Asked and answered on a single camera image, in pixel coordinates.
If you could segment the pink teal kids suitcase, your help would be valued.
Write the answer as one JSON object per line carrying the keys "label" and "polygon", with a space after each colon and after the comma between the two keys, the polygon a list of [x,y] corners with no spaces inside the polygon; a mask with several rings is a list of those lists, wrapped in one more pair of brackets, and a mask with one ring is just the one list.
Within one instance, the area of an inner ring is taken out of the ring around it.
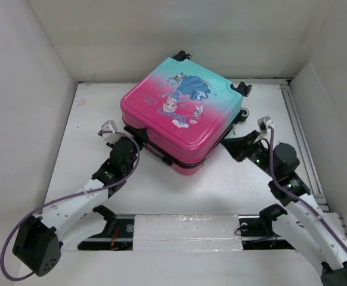
{"label": "pink teal kids suitcase", "polygon": [[146,147],[181,175],[195,174],[248,116],[252,85],[232,81],[193,62],[181,50],[167,58],[120,102],[125,125],[146,128]]}

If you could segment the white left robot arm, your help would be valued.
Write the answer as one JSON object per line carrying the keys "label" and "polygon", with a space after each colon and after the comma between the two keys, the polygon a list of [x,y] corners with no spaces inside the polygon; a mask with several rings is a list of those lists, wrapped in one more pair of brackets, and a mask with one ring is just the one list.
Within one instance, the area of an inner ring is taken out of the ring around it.
{"label": "white left robot arm", "polygon": [[11,231],[12,253],[33,275],[42,277],[56,266],[67,246],[91,235],[109,236],[115,231],[116,215],[104,202],[135,172],[140,152],[148,143],[147,131],[125,126],[99,135],[118,135],[108,159],[76,193],[45,203],[25,215]]}

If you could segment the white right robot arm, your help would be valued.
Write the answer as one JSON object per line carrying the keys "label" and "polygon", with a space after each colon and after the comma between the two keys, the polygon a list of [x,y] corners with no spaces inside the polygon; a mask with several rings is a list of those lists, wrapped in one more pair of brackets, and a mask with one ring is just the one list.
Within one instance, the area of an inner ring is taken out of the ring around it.
{"label": "white right robot arm", "polygon": [[313,266],[323,285],[347,285],[347,238],[295,172],[296,150],[266,140],[255,130],[241,138],[223,139],[221,144],[235,161],[248,159],[269,175],[269,189],[278,200],[257,217],[241,216],[235,233],[252,237],[250,245],[281,237]]}

